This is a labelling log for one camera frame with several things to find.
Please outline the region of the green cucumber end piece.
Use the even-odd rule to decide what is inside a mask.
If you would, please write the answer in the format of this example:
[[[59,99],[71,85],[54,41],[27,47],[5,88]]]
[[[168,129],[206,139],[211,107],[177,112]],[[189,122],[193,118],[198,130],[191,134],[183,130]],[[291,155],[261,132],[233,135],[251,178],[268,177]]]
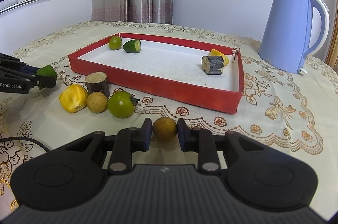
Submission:
[[[141,51],[141,41],[139,39],[127,41],[123,45],[123,50],[127,53],[137,54]]]

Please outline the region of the brown longan with stem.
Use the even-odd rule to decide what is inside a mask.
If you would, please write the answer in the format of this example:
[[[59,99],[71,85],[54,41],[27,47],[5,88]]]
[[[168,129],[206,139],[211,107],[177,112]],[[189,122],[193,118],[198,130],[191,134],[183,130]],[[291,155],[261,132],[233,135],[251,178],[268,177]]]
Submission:
[[[169,117],[161,117],[156,119],[152,125],[152,132],[157,141],[169,142],[177,135],[177,125],[175,121]]]

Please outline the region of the red shallow box tray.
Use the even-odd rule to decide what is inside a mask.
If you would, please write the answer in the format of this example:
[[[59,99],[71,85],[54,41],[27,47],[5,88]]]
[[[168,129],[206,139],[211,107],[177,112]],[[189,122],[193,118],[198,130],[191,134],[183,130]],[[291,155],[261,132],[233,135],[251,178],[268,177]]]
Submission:
[[[117,33],[123,42],[141,41],[141,51],[111,50],[109,37],[68,56],[73,72],[104,72],[110,83],[206,109],[236,114],[244,93],[241,52],[232,47],[158,35]],[[222,75],[207,75],[202,56],[212,49],[230,63]]]

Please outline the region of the large yellow pepper piece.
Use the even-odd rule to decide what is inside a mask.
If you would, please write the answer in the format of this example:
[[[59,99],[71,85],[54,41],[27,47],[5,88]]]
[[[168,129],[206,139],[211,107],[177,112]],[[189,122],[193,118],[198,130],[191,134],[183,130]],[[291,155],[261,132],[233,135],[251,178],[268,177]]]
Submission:
[[[88,92],[83,86],[72,84],[59,96],[63,109],[69,113],[76,113],[86,107]]]

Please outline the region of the brown longan round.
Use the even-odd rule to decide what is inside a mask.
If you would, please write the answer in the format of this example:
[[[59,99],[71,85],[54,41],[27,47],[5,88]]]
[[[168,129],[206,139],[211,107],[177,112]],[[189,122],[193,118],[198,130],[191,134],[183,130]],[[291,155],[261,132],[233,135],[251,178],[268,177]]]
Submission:
[[[86,106],[92,113],[102,113],[108,107],[107,97],[101,92],[93,92],[87,97]]]

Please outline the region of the blue electric kettle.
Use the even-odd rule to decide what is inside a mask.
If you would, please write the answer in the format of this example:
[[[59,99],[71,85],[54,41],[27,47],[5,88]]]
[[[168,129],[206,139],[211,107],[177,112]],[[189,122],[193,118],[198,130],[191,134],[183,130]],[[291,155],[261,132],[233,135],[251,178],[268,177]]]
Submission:
[[[319,37],[310,45],[313,10],[321,18]],[[329,9],[322,0],[273,0],[258,54],[279,70],[304,72],[307,56],[315,54],[327,39]]]

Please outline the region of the small green lime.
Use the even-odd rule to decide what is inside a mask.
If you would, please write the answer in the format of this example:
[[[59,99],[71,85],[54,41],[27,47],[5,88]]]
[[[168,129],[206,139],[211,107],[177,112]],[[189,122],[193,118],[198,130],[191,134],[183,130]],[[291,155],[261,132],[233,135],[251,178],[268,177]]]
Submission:
[[[119,50],[123,46],[123,42],[121,37],[119,36],[112,36],[108,42],[109,48],[111,50]]]

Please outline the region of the green cucumber cut piece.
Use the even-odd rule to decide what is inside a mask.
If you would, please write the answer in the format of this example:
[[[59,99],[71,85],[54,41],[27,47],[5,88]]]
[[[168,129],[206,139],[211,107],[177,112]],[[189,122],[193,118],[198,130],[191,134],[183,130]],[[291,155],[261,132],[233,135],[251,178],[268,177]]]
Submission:
[[[43,68],[39,68],[36,72],[35,72],[36,75],[41,75],[41,76],[47,76],[47,77],[51,77],[53,78],[54,80],[57,79],[57,74],[53,68],[52,65],[47,65]]]

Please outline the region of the green tomato with stem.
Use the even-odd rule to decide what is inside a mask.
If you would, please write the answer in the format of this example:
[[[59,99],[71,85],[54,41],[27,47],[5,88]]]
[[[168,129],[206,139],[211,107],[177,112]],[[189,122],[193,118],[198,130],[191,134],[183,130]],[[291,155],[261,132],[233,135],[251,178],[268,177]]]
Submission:
[[[134,94],[118,91],[109,98],[108,110],[117,118],[128,118],[134,113],[135,106],[139,101]]]

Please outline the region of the small yellow pepper piece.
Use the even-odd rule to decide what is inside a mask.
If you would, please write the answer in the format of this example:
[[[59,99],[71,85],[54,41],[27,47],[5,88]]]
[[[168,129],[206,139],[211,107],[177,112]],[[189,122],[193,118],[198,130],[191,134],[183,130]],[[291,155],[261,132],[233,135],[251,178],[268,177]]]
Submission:
[[[224,66],[227,66],[229,64],[229,58],[225,54],[216,49],[212,49],[209,52],[209,56],[221,56],[224,61]]]

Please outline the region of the sugarcane piece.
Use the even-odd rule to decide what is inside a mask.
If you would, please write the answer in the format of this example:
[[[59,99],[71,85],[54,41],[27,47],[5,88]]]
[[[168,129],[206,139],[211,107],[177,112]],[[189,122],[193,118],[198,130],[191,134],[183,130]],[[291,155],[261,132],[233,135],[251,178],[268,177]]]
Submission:
[[[222,75],[224,66],[222,56],[202,56],[202,70],[207,75]]]
[[[100,92],[107,98],[109,97],[109,86],[106,73],[99,71],[87,75],[85,77],[85,84],[89,94]]]

